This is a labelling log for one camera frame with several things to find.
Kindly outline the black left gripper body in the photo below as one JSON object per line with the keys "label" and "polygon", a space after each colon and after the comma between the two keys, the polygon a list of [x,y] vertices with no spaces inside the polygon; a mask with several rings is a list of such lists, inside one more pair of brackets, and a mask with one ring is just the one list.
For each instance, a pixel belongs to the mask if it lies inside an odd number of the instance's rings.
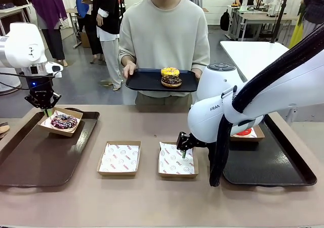
{"label": "black left gripper body", "polygon": [[53,97],[53,75],[32,76],[28,78],[28,87],[30,93],[45,93],[48,96],[48,105]]}

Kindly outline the person's right hand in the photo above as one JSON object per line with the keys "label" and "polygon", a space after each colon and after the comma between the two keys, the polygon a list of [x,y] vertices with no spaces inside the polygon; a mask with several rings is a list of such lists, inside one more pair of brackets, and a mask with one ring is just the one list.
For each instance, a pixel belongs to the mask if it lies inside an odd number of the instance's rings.
{"label": "person's right hand", "polygon": [[124,78],[128,79],[130,76],[132,76],[134,74],[136,68],[137,68],[137,66],[135,63],[133,63],[133,62],[128,63],[123,69]]}

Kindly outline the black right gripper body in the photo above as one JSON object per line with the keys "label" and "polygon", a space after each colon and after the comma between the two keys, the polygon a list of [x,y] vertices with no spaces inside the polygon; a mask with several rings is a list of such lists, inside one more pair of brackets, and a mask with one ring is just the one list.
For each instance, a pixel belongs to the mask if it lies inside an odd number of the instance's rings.
{"label": "black right gripper body", "polygon": [[188,143],[189,147],[208,147],[210,145],[210,143],[206,143],[206,142],[198,140],[192,134],[189,135],[188,141],[189,141],[189,143]]}

